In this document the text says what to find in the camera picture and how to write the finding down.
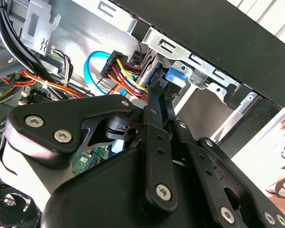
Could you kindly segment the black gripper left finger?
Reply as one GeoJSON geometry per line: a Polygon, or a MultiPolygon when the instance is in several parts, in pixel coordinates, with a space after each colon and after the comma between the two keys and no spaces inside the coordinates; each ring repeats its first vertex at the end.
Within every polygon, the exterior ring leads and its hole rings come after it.
{"type": "Polygon", "coordinates": [[[127,141],[142,153],[142,198],[163,207],[176,190],[170,136],[175,118],[161,89],[149,87],[148,104],[101,95],[18,106],[7,115],[0,145],[0,178],[44,210],[53,192],[73,178],[80,152],[127,141]]]}

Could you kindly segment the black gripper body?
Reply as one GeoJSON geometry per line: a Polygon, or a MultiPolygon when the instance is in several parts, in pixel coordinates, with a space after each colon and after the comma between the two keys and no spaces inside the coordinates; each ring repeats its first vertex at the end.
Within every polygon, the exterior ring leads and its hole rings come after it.
{"type": "Polygon", "coordinates": [[[176,190],[163,207],[143,199],[142,153],[126,149],[58,187],[41,217],[43,228],[206,228],[197,184],[172,157],[176,190]]]}

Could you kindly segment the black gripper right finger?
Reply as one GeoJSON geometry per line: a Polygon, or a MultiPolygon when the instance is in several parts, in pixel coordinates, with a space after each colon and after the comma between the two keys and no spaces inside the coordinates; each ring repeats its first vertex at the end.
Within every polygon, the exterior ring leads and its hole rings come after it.
{"type": "Polygon", "coordinates": [[[209,138],[195,140],[162,100],[164,128],[172,134],[172,157],[191,171],[208,228],[285,228],[285,215],[209,138]]]}

